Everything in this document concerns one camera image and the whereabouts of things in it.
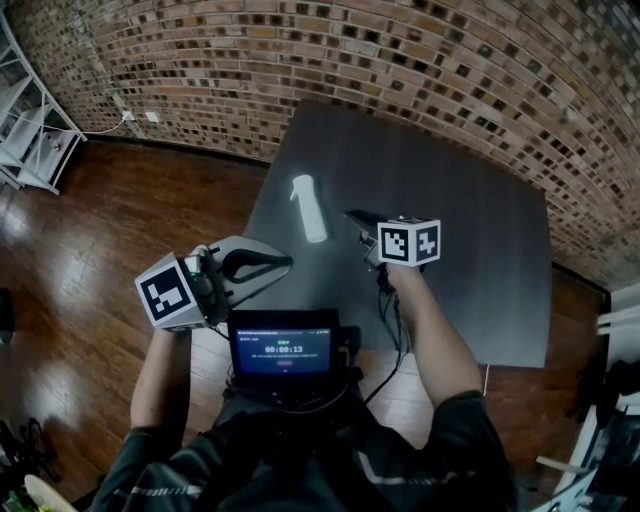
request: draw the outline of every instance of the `dark table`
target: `dark table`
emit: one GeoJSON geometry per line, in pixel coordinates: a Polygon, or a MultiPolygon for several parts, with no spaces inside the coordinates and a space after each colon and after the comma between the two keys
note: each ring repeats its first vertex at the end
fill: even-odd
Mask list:
{"type": "Polygon", "coordinates": [[[551,309],[545,199],[515,176],[414,129],[304,101],[256,201],[245,235],[295,261],[243,309],[335,307],[363,346],[393,348],[377,310],[352,209],[441,219],[441,259],[425,278],[480,363],[544,366],[551,309]],[[329,239],[308,244],[293,178],[316,181],[329,239]]]}

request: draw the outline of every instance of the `cable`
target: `cable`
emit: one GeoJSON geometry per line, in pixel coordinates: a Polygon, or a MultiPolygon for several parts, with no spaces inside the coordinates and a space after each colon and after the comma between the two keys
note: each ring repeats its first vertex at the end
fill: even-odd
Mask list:
{"type": "MultiPolygon", "coordinates": [[[[2,110],[0,109],[0,112],[2,112],[3,114],[8,114],[10,116],[13,116],[15,118],[20,118],[19,115],[14,114],[13,112],[9,112],[8,110],[2,110]]],[[[124,117],[120,120],[120,122],[114,126],[113,128],[109,128],[108,130],[104,130],[102,132],[83,132],[80,130],[65,130],[64,128],[56,128],[55,126],[49,126],[48,124],[41,124],[38,123],[37,121],[31,121],[29,119],[26,118],[22,118],[22,121],[26,122],[26,123],[31,123],[31,124],[37,124],[38,126],[42,126],[43,128],[49,128],[50,130],[57,130],[59,132],[73,132],[73,133],[82,133],[83,135],[104,135],[105,133],[109,133],[112,132],[114,130],[117,130],[118,128],[120,128],[122,126],[122,124],[125,122],[124,117]]]]}
{"type": "Polygon", "coordinates": [[[489,383],[489,367],[491,365],[487,365],[487,369],[484,371],[484,389],[482,391],[482,396],[487,396],[487,384],[489,383]]]}
{"type": "Polygon", "coordinates": [[[227,336],[220,329],[218,329],[217,325],[212,325],[212,326],[209,327],[209,329],[211,329],[212,331],[216,332],[218,335],[222,336],[225,340],[230,341],[229,340],[229,336],[227,336]]]}
{"type": "Polygon", "coordinates": [[[406,352],[403,353],[402,351],[402,321],[400,319],[400,300],[398,299],[397,296],[395,296],[395,300],[393,303],[393,309],[396,315],[396,325],[398,327],[397,338],[394,336],[393,331],[391,331],[391,329],[387,325],[387,309],[389,307],[389,304],[392,298],[393,298],[393,295],[390,295],[389,300],[387,301],[387,305],[385,306],[383,311],[382,310],[382,291],[380,291],[380,293],[378,294],[378,312],[380,313],[380,320],[382,321],[385,328],[387,329],[387,332],[391,336],[391,339],[393,340],[393,344],[395,345],[396,350],[398,351],[398,355],[396,356],[396,363],[393,367],[393,370],[391,370],[391,373],[388,375],[388,377],[380,385],[378,385],[378,387],[376,387],[365,399],[364,401],[365,404],[368,404],[373,399],[373,397],[375,397],[380,392],[380,390],[383,387],[385,387],[387,383],[393,378],[393,376],[398,372],[398,370],[400,369],[400,365],[402,364],[402,361],[404,360],[405,356],[409,353],[409,350],[410,350],[410,344],[407,342],[406,352]]]}
{"type": "Polygon", "coordinates": [[[335,398],[332,398],[326,404],[322,404],[320,407],[316,407],[315,409],[311,409],[309,411],[288,411],[286,409],[281,409],[281,411],[287,414],[311,414],[314,412],[318,412],[318,411],[321,411],[322,409],[326,409],[330,405],[335,404],[347,392],[347,389],[349,389],[349,384],[345,384],[344,387],[342,388],[342,391],[340,391],[340,393],[338,393],[338,395],[335,398]]]}

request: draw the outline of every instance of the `screen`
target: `screen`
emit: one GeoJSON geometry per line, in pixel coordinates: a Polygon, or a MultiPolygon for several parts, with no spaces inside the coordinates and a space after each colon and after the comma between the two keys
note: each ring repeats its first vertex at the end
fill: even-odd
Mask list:
{"type": "Polygon", "coordinates": [[[324,373],[331,364],[331,329],[236,331],[245,373],[324,373]]]}

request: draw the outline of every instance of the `power outlet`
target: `power outlet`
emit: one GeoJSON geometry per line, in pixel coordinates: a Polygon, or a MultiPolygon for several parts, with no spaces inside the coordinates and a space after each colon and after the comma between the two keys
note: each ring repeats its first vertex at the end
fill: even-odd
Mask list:
{"type": "Polygon", "coordinates": [[[145,115],[147,116],[147,119],[152,123],[160,122],[160,118],[158,117],[158,114],[155,112],[145,112],[145,115]]]}

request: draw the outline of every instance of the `white cable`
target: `white cable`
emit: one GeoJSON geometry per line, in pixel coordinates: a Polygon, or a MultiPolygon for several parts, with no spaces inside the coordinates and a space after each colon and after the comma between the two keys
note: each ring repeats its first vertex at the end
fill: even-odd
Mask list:
{"type": "MultiPolygon", "coordinates": [[[[14,114],[13,112],[9,112],[8,110],[0,109],[0,112],[2,112],[4,114],[8,114],[8,115],[13,116],[13,117],[16,117],[18,119],[20,118],[19,115],[14,114]]],[[[63,128],[56,128],[55,126],[49,126],[49,125],[46,125],[46,124],[42,124],[41,125],[40,123],[38,123],[36,121],[31,121],[31,120],[26,119],[26,118],[23,118],[22,120],[26,121],[27,123],[37,124],[38,126],[43,126],[44,128],[49,128],[50,130],[57,130],[59,132],[82,133],[83,135],[103,135],[105,133],[109,133],[109,132],[112,132],[114,130],[117,130],[118,128],[120,128],[120,126],[122,126],[122,123],[124,123],[124,121],[125,121],[124,118],[123,118],[116,126],[114,126],[113,128],[109,128],[108,130],[104,130],[103,132],[82,132],[80,130],[65,130],[63,128]]]]}
{"type": "Polygon", "coordinates": [[[491,365],[487,365],[487,369],[484,371],[484,391],[482,392],[482,396],[487,396],[487,383],[489,382],[489,367],[491,365]]]}

